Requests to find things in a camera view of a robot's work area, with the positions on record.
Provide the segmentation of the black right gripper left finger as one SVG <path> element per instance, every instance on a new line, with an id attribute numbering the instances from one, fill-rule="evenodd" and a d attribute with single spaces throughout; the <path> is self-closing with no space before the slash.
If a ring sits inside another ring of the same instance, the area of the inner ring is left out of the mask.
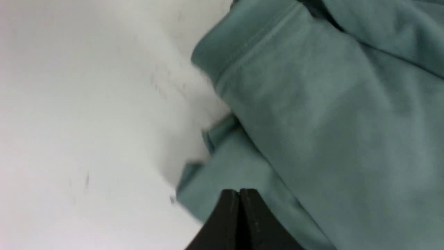
<path id="1" fill-rule="evenodd" d="M 211 215 L 187 250 L 235 250 L 240 198 L 235 190 L 222 190 Z"/>

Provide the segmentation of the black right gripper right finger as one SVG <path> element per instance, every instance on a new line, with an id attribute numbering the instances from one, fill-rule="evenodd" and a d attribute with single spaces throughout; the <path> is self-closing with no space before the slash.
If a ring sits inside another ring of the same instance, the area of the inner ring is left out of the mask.
<path id="1" fill-rule="evenodd" d="M 303 250 L 255 189 L 241 189 L 238 215 L 240 250 Z"/>

